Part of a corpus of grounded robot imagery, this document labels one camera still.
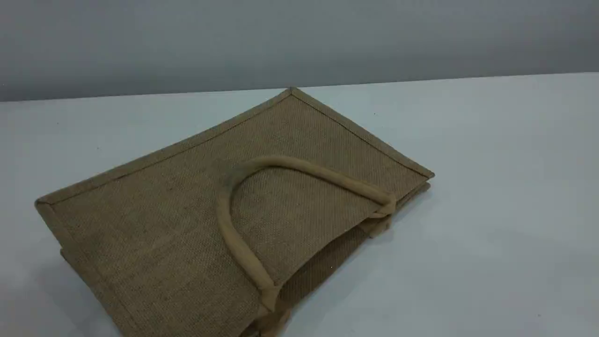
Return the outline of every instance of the white surface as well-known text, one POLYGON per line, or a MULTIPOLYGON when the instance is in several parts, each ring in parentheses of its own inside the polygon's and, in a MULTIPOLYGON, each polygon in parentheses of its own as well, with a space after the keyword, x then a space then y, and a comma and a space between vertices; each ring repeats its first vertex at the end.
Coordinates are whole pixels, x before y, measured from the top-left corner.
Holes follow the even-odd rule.
MULTIPOLYGON (((437 177, 285 337, 599 335, 599 74, 305 91, 437 177)), ((0 335, 118 335, 37 197, 278 92, 0 104, 0 335)))

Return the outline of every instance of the jute tote bag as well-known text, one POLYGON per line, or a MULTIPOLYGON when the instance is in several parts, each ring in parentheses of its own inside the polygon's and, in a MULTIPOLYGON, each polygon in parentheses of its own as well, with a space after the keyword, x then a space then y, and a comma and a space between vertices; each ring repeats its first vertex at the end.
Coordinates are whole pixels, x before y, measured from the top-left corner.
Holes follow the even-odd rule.
POLYGON ((36 208, 125 336, 275 336, 432 177, 293 88, 36 208))

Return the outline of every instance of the gray wall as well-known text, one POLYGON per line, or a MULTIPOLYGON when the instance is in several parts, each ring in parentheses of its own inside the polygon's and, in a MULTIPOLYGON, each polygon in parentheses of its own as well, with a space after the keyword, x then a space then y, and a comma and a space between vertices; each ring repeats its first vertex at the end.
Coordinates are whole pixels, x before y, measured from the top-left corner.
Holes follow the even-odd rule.
POLYGON ((0 4, 0 100, 599 71, 598 0, 0 4))

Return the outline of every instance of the burlap fabric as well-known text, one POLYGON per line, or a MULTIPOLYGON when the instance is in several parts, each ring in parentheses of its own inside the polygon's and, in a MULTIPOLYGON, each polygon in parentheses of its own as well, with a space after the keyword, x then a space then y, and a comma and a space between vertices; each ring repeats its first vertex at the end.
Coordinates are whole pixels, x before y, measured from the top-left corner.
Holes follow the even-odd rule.
POLYGON ((266 167, 232 190, 240 239, 277 288, 272 305, 225 243, 219 191, 236 167, 287 156, 386 191, 401 206, 433 173, 297 89, 36 208, 125 336, 274 335, 288 309, 389 223, 381 202, 266 167))

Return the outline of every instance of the white tabletop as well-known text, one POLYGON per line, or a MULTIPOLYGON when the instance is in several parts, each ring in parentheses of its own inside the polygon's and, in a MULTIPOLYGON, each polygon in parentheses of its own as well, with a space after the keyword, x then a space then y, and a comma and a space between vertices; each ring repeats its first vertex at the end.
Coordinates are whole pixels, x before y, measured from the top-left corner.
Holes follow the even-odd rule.
MULTIPOLYGON (((437 176, 283 336, 599 335, 599 74, 305 91, 437 176)), ((278 92, 0 103, 0 335, 119 336, 37 197, 278 92)))

